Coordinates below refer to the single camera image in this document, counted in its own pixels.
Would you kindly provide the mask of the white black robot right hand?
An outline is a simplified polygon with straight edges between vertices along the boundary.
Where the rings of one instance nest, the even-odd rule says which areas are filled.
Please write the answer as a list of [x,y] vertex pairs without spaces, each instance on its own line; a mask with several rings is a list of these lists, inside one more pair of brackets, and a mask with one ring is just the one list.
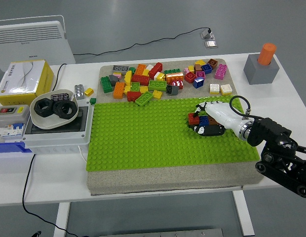
[[[191,123],[199,117],[199,113],[202,111],[214,119],[216,124],[207,125],[202,119],[199,119],[199,123]],[[245,132],[253,124],[232,105],[221,101],[199,103],[196,105],[195,112],[189,114],[189,121],[190,128],[201,136],[219,136],[224,134],[226,129],[231,129],[241,140],[246,140]]]

